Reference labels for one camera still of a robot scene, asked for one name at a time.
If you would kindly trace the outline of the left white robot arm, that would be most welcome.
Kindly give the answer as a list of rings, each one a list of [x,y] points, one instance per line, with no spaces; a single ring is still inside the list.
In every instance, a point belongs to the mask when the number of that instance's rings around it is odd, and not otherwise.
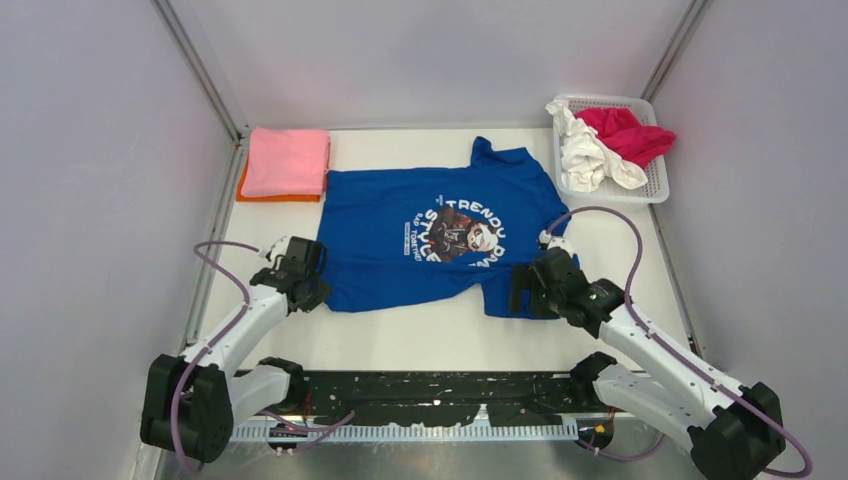
[[[159,355],[150,365],[140,420],[140,439],[182,460],[215,461],[235,428],[270,407],[298,412],[307,398],[301,365],[277,357],[252,370],[239,368],[258,343],[295,312],[309,313],[331,293],[323,280],[324,244],[283,237],[267,249],[249,246],[265,262],[248,282],[204,253],[195,254],[238,288],[237,306],[211,333],[173,356]]]

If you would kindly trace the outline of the blue printed t-shirt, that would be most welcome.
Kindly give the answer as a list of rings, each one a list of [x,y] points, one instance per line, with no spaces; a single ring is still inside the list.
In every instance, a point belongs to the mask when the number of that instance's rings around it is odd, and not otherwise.
[[[454,297],[473,286],[485,314],[510,306],[512,271],[529,264],[541,232],[562,233],[567,206],[523,149],[474,140],[461,168],[332,171],[317,239],[335,312],[366,312]]]

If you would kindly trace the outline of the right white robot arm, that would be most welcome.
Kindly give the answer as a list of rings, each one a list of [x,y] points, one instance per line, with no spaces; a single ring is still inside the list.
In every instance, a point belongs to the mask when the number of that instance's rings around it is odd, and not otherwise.
[[[748,387],[673,342],[608,279],[590,282],[571,256],[551,247],[512,269],[510,310],[562,318],[626,354],[634,374],[595,352],[570,371],[584,410],[623,410],[685,449],[707,479],[753,479],[785,451],[781,405],[763,383]]]

